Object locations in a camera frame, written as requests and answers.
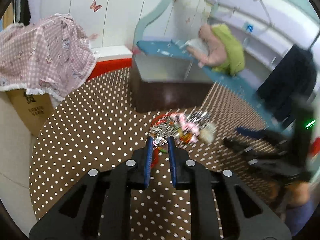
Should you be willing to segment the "purple sleeve forearm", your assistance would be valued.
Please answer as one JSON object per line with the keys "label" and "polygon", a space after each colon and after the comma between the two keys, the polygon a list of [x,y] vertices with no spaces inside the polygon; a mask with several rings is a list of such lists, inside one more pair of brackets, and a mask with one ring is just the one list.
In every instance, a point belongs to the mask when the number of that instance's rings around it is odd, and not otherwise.
{"label": "purple sleeve forearm", "polygon": [[314,212],[314,204],[309,200],[303,205],[289,206],[285,213],[285,224],[289,228],[291,235],[296,236],[306,225]]}

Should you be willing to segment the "person's right hand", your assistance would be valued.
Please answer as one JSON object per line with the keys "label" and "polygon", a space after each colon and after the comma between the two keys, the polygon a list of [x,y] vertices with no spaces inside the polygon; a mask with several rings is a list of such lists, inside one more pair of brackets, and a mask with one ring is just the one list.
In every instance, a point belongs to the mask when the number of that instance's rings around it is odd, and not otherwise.
{"label": "person's right hand", "polygon": [[[280,186],[276,182],[270,182],[270,198],[275,199],[278,196]],[[302,206],[310,200],[310,184],[304,181],[295,181],[287,185],[286,189],[290,193],[289,205]]]}

